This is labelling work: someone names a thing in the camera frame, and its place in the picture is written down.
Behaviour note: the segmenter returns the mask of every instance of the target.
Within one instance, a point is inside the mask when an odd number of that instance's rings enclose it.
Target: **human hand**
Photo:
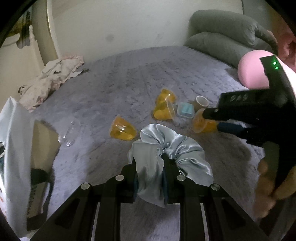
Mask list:
[[[285,181],[274,190],[275,179],[271,180],[265,174],[268,171],[267,162],[262,159],[258,165],[260,177],[255,191],[254,214],[263,218],[275,206],[277,200],[285,199],[296,192],[296,166],[294,166]]]

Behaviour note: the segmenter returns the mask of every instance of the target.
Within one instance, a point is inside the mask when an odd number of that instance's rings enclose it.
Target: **small blue container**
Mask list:
[[[180,102],[178,104],[177,114],[180,117],[193,118],[195,114],[194,106],[189,103]]]

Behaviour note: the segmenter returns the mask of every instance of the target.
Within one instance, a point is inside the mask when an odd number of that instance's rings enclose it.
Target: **gray bedspread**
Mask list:
[[[82,68],[90,71],[68,80],[33,112],[56,130],[68,116],[78,118],[82,124],[75,144],[61,147],[54,161],[48,217],[81,183],[104,183],[127,164],[133,141],[109,136],[110,124],[117,114],[138,131],[150,123],[160,123],[197,140],[212,166],[214,181],[252,216],[256,168],[262,149],[229,134],[195,134],[190,119],[158,121],[152,115],[162,87],[173,90],[179,101],[203,95],[215,107],[221,93],[245,89],[238,82],[237,70],[187,47],[136,50]],[[179,216],[177,205],[161,208],[139,198],[134,204],[122,204],[121,240],[177,241]]]

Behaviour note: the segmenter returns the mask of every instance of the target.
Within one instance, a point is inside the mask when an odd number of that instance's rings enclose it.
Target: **pink ball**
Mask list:
[[[265,50],[253,50],[241,58],[237,73],[243,86],[249,89],[269,88],[268,78],[264,73],[260,58],[271,55],[273,54]]]

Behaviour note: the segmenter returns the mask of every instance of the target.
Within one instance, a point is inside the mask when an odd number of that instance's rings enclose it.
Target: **orange plastic cup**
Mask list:
[[[156,105],[153,115],[156,119],[164,121],[174,119],[176,113],[173,104],[169,100],[166,100]]]
[[[136,128],[117,115],[110,127],[110,136],[124,141],[130,141],[137,135]]]
[[[162,89],[159,96],[156,99],[156,105],[165,102],[166,100],[169,100],[170,102],[174,103],[176,100],[176,96],[172,91],[168,89]]]
[[[192,124],[193,131],[195,133],[205,133],[205,132],[214,132],[217,131],[217,122],[214,120],[207,120],[202,117],[202,113],[205,109],[200,109],[196,112]]]

